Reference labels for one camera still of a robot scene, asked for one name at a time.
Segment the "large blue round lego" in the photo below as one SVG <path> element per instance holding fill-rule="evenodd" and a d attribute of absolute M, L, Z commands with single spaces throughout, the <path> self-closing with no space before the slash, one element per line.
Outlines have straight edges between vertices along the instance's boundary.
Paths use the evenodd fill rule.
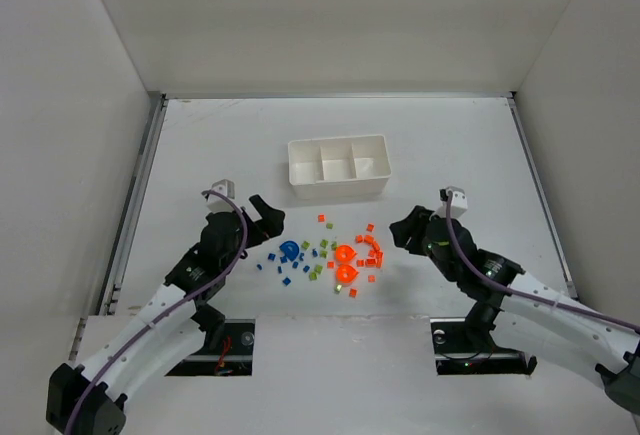
<path fill-rule="evenodd" d="M 284 241 L 279 246 L 279 249 L 282 253 L 282 257 L 291 262 L 296 261 L 300 254 L 300 246 L 292 240 Z"/>

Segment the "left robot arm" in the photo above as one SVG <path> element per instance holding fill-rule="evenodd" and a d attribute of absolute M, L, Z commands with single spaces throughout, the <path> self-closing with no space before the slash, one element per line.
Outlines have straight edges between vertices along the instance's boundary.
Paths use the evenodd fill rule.
<path fill-rule="evenodd" d="M 253 195 L 249 201 L 260 216 L 253 220 L 224 194 L 204 196 L 221 201 L 223 210 L 207 215 L 199 241 L 151 299 L 103 348 L 50 376 L 45 418 L 57 432 L 121 433 L 135 395 L 222 332 L 225 317 L 210 299 L 248 249 L 282 234 L 285 213 Z"/>

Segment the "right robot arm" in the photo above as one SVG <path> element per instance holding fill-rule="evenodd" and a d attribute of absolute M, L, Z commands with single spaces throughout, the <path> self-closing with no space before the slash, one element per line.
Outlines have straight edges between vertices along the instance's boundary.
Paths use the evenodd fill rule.
<path fill-rule="evenodd" d="M 466 317 L 489 344 L 565 368 L 639 412 L 639 327 L 550 288 L 519 264 L 479 248 L 451 215 L 417 205 L 389 227 L 396 247 L 428 258 L 475 304 Z"/>

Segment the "upper orange round lego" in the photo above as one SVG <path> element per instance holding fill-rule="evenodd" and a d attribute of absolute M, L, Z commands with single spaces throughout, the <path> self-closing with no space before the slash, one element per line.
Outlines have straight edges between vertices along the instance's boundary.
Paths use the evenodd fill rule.
<path fill-rule="evenodd" d="M 335 261 L 339 264 L 349 264 L 357 255 L 357 252 L 349 245 L 339 245 L 334 250 Z"/>

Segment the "orange round lego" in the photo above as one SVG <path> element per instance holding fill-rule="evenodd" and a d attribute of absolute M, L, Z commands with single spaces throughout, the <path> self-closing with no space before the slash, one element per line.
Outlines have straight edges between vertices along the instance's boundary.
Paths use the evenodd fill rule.
<path fill-rule="evenodd" d="M 359 275 L 359 270 L 352 265 L 340 265 L 335 271 L 336 283 L 339 285 L 351 285 Z"/>
<path fill-rule="evenodd" d="M 335 261 L 339 264 L 349 264 L 357 255 L 357 252 L 349 245 L 339 245 L 334 250 Z"/>

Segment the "green lego pair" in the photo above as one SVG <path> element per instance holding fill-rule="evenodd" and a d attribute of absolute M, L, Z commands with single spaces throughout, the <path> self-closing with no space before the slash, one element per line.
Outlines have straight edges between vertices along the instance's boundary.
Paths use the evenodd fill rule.
<path fill-rule="evenodd" d="M 310 280 L 317 280 L 323 271 L 322 265 L 315 265 L 314 268 L 309 273 Z"/>

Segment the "lower orange round lego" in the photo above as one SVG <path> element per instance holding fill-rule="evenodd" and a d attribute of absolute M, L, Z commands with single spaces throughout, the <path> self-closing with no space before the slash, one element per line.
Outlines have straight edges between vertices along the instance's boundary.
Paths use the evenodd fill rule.
<path fill-rule="evenodd" d="M 335 271 L 336 283 L 339 285 L 351 285 L 359 275 L 359 270 L 352 265 L 340 265 Z"/>

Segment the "white three-compartment container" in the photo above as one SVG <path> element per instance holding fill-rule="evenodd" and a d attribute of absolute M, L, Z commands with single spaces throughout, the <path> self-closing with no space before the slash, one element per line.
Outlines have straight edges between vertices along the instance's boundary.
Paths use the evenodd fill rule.
<path fill-rule="evenodd" d="M 289 183 L 302 200 L 379 195 L 392 170 L 383 135 L 288 143 Z"/>

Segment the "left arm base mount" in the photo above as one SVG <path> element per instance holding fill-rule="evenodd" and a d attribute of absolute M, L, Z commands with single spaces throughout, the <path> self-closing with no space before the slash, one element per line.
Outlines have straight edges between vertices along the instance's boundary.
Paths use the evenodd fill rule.
<path fill-rule="evenodd" d="M 167 377 L 246 377 L 253 372 L 254 319 L 229 319 L 204 345 L 172 368 Z"/>

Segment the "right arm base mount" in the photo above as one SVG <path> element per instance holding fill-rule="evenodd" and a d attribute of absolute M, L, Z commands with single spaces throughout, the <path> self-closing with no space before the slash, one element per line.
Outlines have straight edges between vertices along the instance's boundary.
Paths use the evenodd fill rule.
<path fill-rule="evenodd" d="M 439 376 L 530 376 L 538 365 L 535 356 L 499 347 L 464 318 L 432 318 L 430 328 Z"/>

